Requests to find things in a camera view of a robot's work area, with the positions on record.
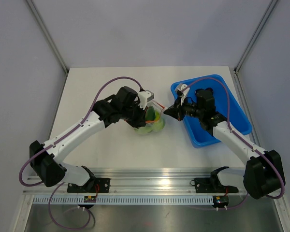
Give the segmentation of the clear zip bag orange zipper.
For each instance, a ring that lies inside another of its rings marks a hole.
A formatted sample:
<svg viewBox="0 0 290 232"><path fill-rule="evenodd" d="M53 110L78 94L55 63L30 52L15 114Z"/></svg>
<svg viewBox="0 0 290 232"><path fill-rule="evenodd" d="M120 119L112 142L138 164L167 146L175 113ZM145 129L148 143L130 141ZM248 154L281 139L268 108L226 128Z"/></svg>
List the clear zip bag orange zipper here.
<svg viewBox="0 0 290 232"><path fill-rule="evenodd" d="M159 112L160 113L160 118L163 118L163 111L165 110L165 107L161 104L159 104L157 101L155 100L152 100L148 105L147 107L149 106L153 106L155 108L155 111ZM152 123L155 122L154 121L145 121L145 126L152 126Z"/></svg>

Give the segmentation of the yellow star fruit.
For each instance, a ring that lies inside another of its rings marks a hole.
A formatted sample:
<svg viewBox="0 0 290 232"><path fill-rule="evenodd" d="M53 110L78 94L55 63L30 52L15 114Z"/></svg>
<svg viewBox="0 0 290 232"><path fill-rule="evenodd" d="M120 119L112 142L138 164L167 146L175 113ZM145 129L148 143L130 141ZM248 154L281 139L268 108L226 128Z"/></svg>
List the yellow star fruit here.
<svg viewBox="0 0 290 232"><path fill-rule="evenodd" d="M155 121L158 121L160 119L160 113L159 112L155 112Z"/></svg>

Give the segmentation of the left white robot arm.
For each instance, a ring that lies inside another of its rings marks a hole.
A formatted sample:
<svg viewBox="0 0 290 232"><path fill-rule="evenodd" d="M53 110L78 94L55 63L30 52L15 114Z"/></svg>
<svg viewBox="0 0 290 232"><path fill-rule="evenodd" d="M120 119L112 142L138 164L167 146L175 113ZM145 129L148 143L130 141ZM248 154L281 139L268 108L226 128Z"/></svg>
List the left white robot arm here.
<svg viewBox="0 0 290 232"><path fill-rule="evenodd" d="M136 92L124 86L93 104L89 113L69 129L43 144L34 141L29 146L30 166L46 187L60 182L72 185L70 192L96 192L98 181L85 166L65 164L64 159L90 136L120 120L133 128L145 126L147 104L154 98L152 92Z"/></svg>

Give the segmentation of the blue plastic bin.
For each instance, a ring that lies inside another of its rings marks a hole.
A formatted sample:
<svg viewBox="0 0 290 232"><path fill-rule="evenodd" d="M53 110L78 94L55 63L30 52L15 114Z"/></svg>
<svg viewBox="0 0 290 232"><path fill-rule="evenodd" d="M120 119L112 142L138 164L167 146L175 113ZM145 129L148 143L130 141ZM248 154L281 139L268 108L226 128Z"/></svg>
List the blue plastic bin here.
<svg viewBox="0 0 290 232"><path fill-rule="evenodd" d="M252 131L251 123L220 75L175 82L171 92L174 104L164 113L184 122L195 148L219 142L213 129L220 122L230 122L243 135Z"/></svg>

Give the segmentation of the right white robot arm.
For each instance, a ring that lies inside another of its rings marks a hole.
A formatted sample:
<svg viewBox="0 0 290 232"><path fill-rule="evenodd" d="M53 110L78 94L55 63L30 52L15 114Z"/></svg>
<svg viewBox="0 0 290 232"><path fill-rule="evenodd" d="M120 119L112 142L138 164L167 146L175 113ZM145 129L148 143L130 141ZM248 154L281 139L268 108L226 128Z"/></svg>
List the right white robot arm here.
<svg viewBox="0 0 290 232"><path fill-rule="evenodd" d="M188 100L188 92L188 86L180 84L174 104L164 113L178 121L187 116L198 119L204 131L224 143L245 165L244 169L224 166L212 171L211 189L245 189L254 199L271 197L272 192L280 190L276 197L282 197L285 179L280 155L275 150L266 151L257 146L233 127L228 118L216 110L211 88L196 90L196 101Z"/></svg>

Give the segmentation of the green star fruit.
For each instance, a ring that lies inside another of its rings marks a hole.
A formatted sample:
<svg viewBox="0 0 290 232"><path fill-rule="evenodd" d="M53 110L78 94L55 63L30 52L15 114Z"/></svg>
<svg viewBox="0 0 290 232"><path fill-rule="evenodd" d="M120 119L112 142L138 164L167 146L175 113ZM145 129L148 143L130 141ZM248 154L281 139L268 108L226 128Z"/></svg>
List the green star fruit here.
<svg viewBox="0 0 290 232"><path fill-rule="evenodd" d="M139 134L139 135L146 135L149 134L153 131L151 126L145 126L145 127L140 127L138 129L135 129L135 131Z"/></svg>

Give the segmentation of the light green apple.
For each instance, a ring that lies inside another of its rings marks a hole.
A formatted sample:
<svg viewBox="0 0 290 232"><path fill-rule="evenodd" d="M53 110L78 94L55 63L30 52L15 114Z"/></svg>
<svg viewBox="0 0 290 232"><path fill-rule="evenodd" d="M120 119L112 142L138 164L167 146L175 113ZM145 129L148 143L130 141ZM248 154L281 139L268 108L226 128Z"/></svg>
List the light green apple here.
<svg viewBox="0 0 290 232"><path fill-rule="evenodd" d="M152 123L152 131L159 132L165 127L165 120L160 118L158 121Z"/></svg>

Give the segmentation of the green cucumber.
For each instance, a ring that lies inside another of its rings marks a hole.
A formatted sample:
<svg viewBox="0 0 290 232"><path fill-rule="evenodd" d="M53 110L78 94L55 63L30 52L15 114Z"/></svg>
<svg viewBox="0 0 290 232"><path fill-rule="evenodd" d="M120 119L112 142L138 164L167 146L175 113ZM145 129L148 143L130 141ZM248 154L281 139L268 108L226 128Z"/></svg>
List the green cucumber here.
<svg viewBox="0 0 290 232"><path fill-rule="evenodd" d="M145 121L154 121L156 117L155 108L153 106L149 106L145 113Z"/></svg>

